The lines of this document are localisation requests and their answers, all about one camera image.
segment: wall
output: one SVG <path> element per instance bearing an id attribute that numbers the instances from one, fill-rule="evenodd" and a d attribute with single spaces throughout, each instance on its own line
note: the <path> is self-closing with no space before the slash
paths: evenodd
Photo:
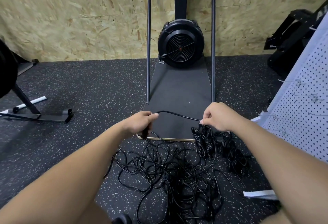
<path id="1" fill-rule="evenodd" d="M 216 0 L 216 55 L 262 54 L 289 11 L 325 0 Z M 188 0 L 210 55 L 211 0 Z M 0 36 L 27 59 L 69 61 L 146 57 L 147 0 L 0 0 Z M 174 19 L 174 0 L 152 0 L 152 57 Z"/>

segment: speckled floor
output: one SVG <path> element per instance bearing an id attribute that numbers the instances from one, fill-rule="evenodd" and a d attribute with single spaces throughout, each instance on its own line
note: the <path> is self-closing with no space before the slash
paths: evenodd
<path id="1" fill-rule="evenodd" d="M 218 57 L 216 59 L 217 101 L 223 101 L 247 118 L 254 118 L 268 105 L 279 84 L 279 77 L 266 66 L 267 56 Z M 21 189 L 39 177 L 112 124 L 142 110 L 145 101 L 144 59 L 41 63 L 18 77 L 18 85 L 30 99 L 46 95 L 48 100 L 37 104 L 44 113 L 60 113 L 72 108 L 75 116 L 68 124 L 8 121 L 0 117 L 0 207 Z M 12 93 L 0 99 L 0 110 L 21 104 Z M 237 146 L 249 151 L 240 141 Z M 126 140 L 124 150 L 140 152 L 143 143 Z M 270 186 L 255 161 L 244 182 L 249 191 Z M 219 159 L 217 168 L 226 170 Z M 96 201 L 112 218 L 128 213 L 136 223 L 135 212 L 141 193 L 117 182 L 119 170 L 114 166 L 101 186 Z M 231 180 L 238 189 L 240 182 Z M 235 193 L 221 177 L 224 205 L 216 223 L 259 223 L 274 213 L 275 205 L 266 200 L 245 199 Z M 126 177 L 129 183 L 140 178 Z M 164 214 L 163 191 L 153 190 L 141 206 L 140 218 L 154 223 Z"/>

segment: air fan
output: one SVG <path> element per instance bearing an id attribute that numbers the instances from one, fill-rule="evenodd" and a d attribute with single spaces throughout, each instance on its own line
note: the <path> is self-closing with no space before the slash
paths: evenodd
<path id="1" fill-rule="evenodd" d="M 158 60 L 150 82 L 151 0 L 147 19 L 147 80 L 144 110 L 166 110 L 201 119 L 215 101 L 215 0 L 212 0 L 211 83 L 203 56 L 204 36 L 196 20 L 186 19 L 187 0 L 174 0 L 175 19 L 158 37 Z M 194 141 L 194 120 L 161 113 L 149 139 Z"/>

